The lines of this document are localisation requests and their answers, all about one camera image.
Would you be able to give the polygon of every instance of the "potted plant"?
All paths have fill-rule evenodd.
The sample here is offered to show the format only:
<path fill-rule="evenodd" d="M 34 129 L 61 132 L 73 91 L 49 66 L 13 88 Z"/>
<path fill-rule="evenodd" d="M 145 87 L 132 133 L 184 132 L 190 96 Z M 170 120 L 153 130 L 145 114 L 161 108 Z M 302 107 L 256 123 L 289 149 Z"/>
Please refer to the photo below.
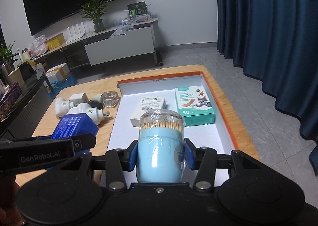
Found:
<path fill-rule="evenodd" d="M 11 68 L 11 70 L 14 70 L 13 62 L 15 62 L 17 59 L 12 60 L 12 57 L 19 55 L 18 53 L 12 54 L 12 47 L 13 47 L 14 42 L 12 45 L 9 46 L 0 46 L 0 64 L 7 63 L 7 65 Z"/>
<path fill-rule="evenodd" d="M 101 20 L 101 16 L 106 12 L 106 1 L 105 0 L 88 0 L 82 7 L 82 18 L 88 18 L 93 20 L 95 32 L 105 30 L 105 26 Z"/>

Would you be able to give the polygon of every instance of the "glass table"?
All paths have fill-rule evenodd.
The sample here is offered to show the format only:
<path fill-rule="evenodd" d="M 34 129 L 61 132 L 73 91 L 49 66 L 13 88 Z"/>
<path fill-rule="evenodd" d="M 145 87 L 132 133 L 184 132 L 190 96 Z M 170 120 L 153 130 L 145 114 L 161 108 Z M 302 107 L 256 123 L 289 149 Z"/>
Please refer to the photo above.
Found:
<path fill-rule="evenodd" d="M 48 81 L 44 69 L 37 69 L 25 85 L 21 87 L 22 94 L 15 104 L 0 121 L 0 139 L 30 137 L 52 102 L 43 83 L 55 97 L 55 92 Z"/>

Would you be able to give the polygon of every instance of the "black cabinet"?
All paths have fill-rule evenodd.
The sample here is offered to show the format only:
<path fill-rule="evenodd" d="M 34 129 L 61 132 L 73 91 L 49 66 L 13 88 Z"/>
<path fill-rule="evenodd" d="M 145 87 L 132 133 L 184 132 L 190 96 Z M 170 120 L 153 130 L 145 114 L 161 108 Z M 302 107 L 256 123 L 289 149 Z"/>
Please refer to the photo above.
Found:
<path fill-rule="evenodd" d="M 67 47 L 65 57 L 67 60 L 66 63 L 70 69 L 90 64 L 83 42 Z"/>
<path fill-rule="evenodd" d="M 45 61 L 45 63 L 47 63 L 46 69 L 50 69 L 50 68 L 57 66 L 59 64 L 66 63 L 66 58 L 65 58 L 65 51 L 66 50 L 67 49 L 65 49 L 65 50 L 60 49 L 59 51 L 55 52 L 54 54 L 45 55 L 44 61 Z"/>

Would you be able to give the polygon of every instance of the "green plant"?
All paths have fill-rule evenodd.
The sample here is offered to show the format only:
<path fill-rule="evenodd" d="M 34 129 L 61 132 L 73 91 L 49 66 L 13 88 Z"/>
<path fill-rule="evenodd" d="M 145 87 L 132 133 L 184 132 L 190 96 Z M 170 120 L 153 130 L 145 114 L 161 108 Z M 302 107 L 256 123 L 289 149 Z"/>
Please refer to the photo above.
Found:
<path fill-rule="evenodd" d="M 93 21 L 101 19 L 101 16 L 106 12 L 106 1 L 105 0 L 88 0 L 82 7 L 82 18 L 88 18 Z"/>
<path fill-rule="evenodd" d="M 4 45 L 0 46 L 0 61 L 1 62 L 7 61 L 10 63 L 12 60 L 12 57 L 18 55 L 18 53 L 12 54 L 13 44 L 14 44 L 14 42 L 12 43 L 12 45 L 9 45 L 7 47 Z"/>

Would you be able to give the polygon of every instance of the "yellow box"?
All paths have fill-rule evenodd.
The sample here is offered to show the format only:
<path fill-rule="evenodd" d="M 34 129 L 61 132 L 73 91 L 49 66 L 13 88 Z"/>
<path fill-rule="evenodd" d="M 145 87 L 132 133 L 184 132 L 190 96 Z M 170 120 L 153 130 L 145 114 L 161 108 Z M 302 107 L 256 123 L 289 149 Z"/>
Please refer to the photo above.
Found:
<path fill-rule="evenodd" d="M 48 46 L 49 50 L 52 50 L 52 49 L 57 48 L 58 46 L 62 45 L 64 42 L 65 42 L 65 39 L 64 39 L 63 33 L 61 33 L 61 34 L 58 34 L 58 35 L 50 38 L 47 41 L 47 46 Z"/>

